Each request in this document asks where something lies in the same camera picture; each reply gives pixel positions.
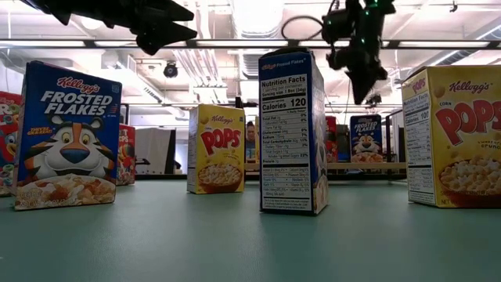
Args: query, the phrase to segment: camera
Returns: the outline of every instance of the camera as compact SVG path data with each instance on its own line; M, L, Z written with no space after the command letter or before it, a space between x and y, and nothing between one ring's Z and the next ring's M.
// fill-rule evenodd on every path
M175 62L167 62L167 66L164 68L164 75L166 78L175 78L178 76L178 68L175 66Z

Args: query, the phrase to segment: nutrition facts label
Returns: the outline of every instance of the nutrition facts label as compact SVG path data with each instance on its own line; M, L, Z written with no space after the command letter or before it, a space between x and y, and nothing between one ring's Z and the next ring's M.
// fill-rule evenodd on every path
M431 158L430 95L419 94L404 101L407 132L407 181L413 201L435 204Z
M306 79L260 81L263 208L312 210Z

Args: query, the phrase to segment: green table surface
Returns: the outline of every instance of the green table surface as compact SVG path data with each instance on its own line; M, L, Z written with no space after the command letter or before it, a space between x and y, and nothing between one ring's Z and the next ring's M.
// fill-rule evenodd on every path
M119 187L114 204L13 211L0 281L500 281L500 210L407 201L406 184L331 183L317 217L259 212L259 188Z

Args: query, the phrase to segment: yellow cereal box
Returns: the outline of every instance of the yellow cereal box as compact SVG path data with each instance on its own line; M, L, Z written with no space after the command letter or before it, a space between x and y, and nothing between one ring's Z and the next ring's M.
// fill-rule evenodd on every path
M501 66L428 67L403 85L409 200L501 207Z
M256 117L256 164L259 164L259 117Z
M243 192L244 120L236 108L199 105L189 112L189 192Z

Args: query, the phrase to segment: tony the tiger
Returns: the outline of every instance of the tony the tiger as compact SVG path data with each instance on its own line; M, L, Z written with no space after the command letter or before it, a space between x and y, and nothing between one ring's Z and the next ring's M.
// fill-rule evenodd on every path
M90 123L64 121L51 117L55 134L32 146L23 156L28 177L23 185L39 179L68 174L94 176L115 183L111 172L115 158L110 149L98 140L96 131L103 129L103 120L94 117Z

